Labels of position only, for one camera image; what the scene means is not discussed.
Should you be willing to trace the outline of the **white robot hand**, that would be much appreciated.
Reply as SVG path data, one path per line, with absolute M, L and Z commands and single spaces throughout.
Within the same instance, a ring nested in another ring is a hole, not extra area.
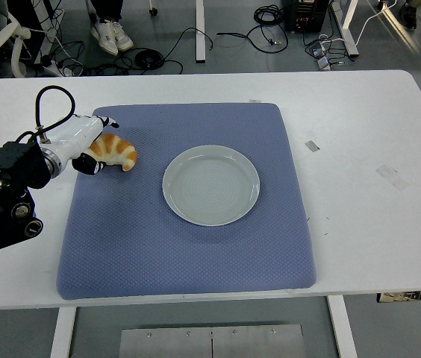
M 40 147 L 51 178 L 60 175 L 70 160 L 85 152 L 108 125 L 119 127 L 118 123 L 108 116 L 75 114 L 63 124 L 43 134 Z

